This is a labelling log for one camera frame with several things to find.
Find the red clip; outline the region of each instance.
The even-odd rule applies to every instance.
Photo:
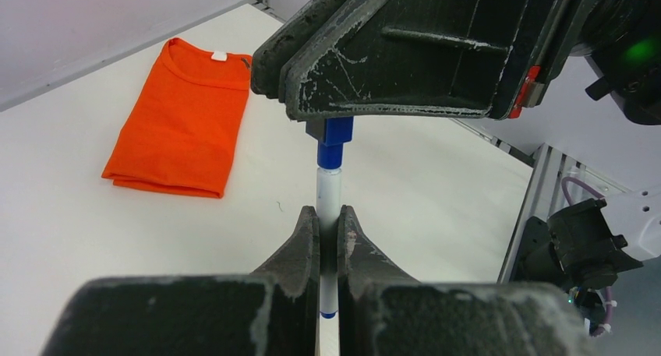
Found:
[[[542,70],[542,67],[539,65],[535,65],[528,70],[528,75],[525,77],[525,81],[523,82],[523,86],[521,86],[521,90],[518,92],[517,100],[514,102],[514,108],[512,108],[512,111],[510,112],[510,115],[508,116],[509,118],[518,118],[521,116],[521,111],[523,110],[523,98],[525,97],[525,94],[528,92],[528,88],[530,87],[530,84],[535,82],[537,80],[537,76],[539,76],[539,72]]]

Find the white table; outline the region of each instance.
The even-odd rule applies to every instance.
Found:
[[[280,23],[245,5],[181,33],[252,54]],[[314,204],[316,142],[251,95],[223,199],[101,179],[162,44],[0,114],[0,354],[38,354],[62,306],[95,277],[248,273]],[[361,117],[343,199],[368,236],[427,281],[495,281],[530,168],[442,118]],[[338,351],[323,321],[324,354]]]

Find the green light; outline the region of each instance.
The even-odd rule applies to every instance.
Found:
[[[629,48],[625,56],[628,62],[640,64],[654,57],[659,50],[661,50],[659,42],[655,41],[655,38],[649,38]]]

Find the folded cloth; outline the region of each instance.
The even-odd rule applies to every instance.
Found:
[[[101,177],[117,186],[221,198],[246,108],[252,58],[169,40]]]

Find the cable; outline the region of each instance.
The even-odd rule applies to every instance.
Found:
[[[562,193],[564,194],[564,198],[567,200],[567,203],[569,203],[570,206],[574,205],[574,200],[569,195],[569,189],[567,188],[567,184],[569,182],[572,182],[572,183],[580,186],[582,189],[589,192],[590,195],[596,197],[597,199],[603,198],[603,194],[601,192],[595,190],[592,186],[590,186],[587,183],[581,181],[580,179],[574,178],[574,177],[565,177],[565,178],[562,178],[562,181],[560,181],[560,187],[562,187]]]
[[[569,189],[567,188],[569,182],[572,182],[580,186],[582,189],[589,192],[590,195],[596,197],[597,199],[601,199],[604,197],[601,192],[597,191],[592,186],[581,181],[580,179],[574,177],[565,177],[562,178],[562,181],[560,181],[560,187],[562,187],[562,193],[564,194],[564,198],[567,200],[567,203],[569,203],[570,206],[574,205],[574,200],[569,195]],[[606,305],[606,316],[603,318],[603,322],[601,322],[599,326],[597,326],[595,331],[590,333],[591,337],[601,337],[604,333],[610,333],[610,321],[613,319],[613,307],[617,306],[617,302],[613,300],[613,289],[611,286],[606,286],[605,291],[606,291],[606,301],[604,302],[604,304]]]

